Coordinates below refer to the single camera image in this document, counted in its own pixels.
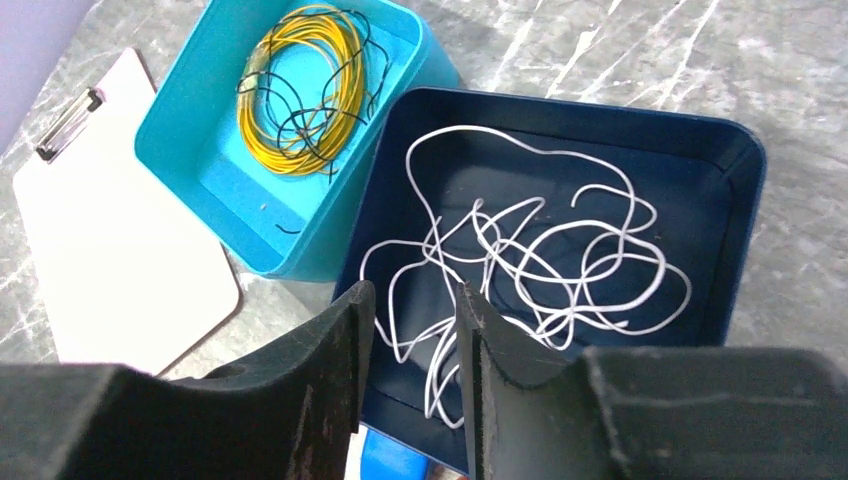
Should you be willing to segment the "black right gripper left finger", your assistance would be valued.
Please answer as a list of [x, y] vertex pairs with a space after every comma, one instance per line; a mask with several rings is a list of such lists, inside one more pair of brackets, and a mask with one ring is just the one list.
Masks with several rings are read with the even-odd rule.
[[341, 479], [375, 317], [352, 285], [299, 327], [202, 378], [118, 364], [1, 369], [5, 479]]

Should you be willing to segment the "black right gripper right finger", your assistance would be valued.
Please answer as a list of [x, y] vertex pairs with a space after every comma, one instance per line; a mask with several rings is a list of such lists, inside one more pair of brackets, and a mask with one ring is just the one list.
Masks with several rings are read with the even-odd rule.
[[589, 347], [574, 359], [456, 290], [474, 479], [843, 479], [847, 377], [787, 348]]

